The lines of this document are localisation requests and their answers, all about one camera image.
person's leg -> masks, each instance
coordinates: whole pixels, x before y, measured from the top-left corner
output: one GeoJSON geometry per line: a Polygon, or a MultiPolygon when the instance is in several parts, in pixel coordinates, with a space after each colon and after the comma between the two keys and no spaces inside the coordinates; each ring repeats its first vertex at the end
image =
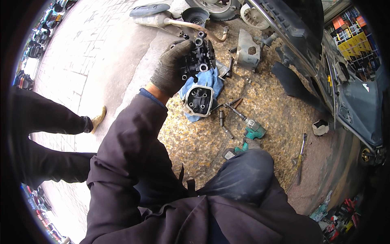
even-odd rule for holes
{"type": "Polygon", "coordinates": [[[272,176],[271,155],[261,149],[250,149],[226,161],[197,194],[259,205],[272,176]]]}
{"type": "Polygon", "coordinates": [[[78,116],[67,107],[55,103],[33,91],[15,89],[16,118],[21,129],[31,132],[61,134],[89,133],[93,124],[89,117],[78,116]]]}
{"type": "Polygon", "coordinates": [[[21,181],[36,189],[45,180],[68,183],[84,182],[90,170],[90,159],[96,153],[55,151],[26,139],[26,157],[20,168],[21,181]]]}
{"type": "Polygon", "coordinates": [[[172,162],[164,144],[156,140],[149,157],[144,162],[144,171],[134,188],[140,193],[140,207],[162,206],[188,197],[187,189],[172,171],[172,162]]]}

tiled pavement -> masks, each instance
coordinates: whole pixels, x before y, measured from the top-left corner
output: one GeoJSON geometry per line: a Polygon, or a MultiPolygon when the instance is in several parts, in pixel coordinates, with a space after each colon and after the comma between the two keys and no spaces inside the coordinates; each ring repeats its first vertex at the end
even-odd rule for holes
{"type": "MultiPolygon", "coordinates": [[[[79,0],[52,35],[36,72],[34,91],[78,114],[83,89],[95,58],[113,26],[135,1],[79,0]]],[[[92,135],[34,133],[39,144],[59,151],[78,151],[77,142],[92,135]]],[[[92,144],[91,151],[98,145],[92,144]]],[[[85,183],[44,182],[43,188],[60,219],[62,235],[79,243],[87,230],[90,193],[85,183]]]]}

speckled floor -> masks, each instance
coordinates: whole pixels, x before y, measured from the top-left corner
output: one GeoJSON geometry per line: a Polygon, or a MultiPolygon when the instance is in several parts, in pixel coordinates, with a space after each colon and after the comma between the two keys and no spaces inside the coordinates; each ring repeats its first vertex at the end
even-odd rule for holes
{"type": "MultiPolygon", "coordinates": [[[[235,58],[235,54],[230,54],[228,49],[237,46],[239,29],[247,30],[252,36],[260,36],[261,32],[250,28],[240,19],[210,22],[206,28],[221,36],[221,30],[226,25],[230,28],[228,39],[224,43],[213,42],[213,46],[216,58],[228,66],[230,56],[235,58]]],[[[280,44],[280,39],[277,39],[271,47],[264,47],[256,73],[233,67],[234,75],[224,81],[218,103],[244,97],[237,110],[246,117],[256,119],[267,130],[261,139],[262,147],[274,158],[275,175],[286,190],[296,174],[291,159],[300,151],[302,133],[311,130],[314,109],[299,99],[287,96],[278,79],[271,73],[273,64],[280,61],[275,52],[275,47],[280,44]]],[[[302,76],[300,78],[310,90],[307,81],[302,76]]],[[[159,140],[168,150],[175,174],[179,174],[183,163],[184,180],[194,178],[196,188],[199,189],[225,161],[221,157],[223,151],[242,145],[245,125],[233,111],[223,108],[225,126],[235,136],[230,139],[219,125],[217,112],[191,123],[181,110],[178,95],[168,102],[167,107],[168,118],[160,131],[159,140]]]]}

blue rag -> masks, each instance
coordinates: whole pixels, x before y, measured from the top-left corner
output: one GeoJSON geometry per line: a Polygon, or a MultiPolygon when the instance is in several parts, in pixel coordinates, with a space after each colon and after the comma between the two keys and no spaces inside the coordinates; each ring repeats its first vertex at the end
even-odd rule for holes
{"type": "MultiPolygon", "coordinates": [[[[198,83],[194,83],[193,77],[188,78],[187,82],[179,90],[180,99],[183,100],[183,98],[186,96],[187,91],[194,85],[203,85],[211,87],[214,90],[214,99],[216,99],[223,88],[223,82],[218,77],[218,69],[214,68],[206,72],[199,72],[195,76],[198,77],[198,83]]],[[[187,119],[191,122],[196,122],[202,118],[200,116],[189,115],[187,113],[185,113],[185,115],[187,119]]]]}

grey glove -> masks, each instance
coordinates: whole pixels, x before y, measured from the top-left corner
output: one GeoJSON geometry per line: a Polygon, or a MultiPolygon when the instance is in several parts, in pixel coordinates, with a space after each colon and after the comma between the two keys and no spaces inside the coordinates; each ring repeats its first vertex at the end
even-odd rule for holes
{"type": "Polygon", "coordinates": [[[261,144],[259,141],[255,141],[247,137],[244,138],[244,141],[248,144],[248,149],[261,149],[261,144]]]}
{"type": "Polygon", "coordinates": [[[172,44],[161,55],[150,79],[155,87],[169,97],[173,97],[185,84],[181,78],[177,60],[187,55],[195,46],[191,40],[175,41],[172,44]]]}

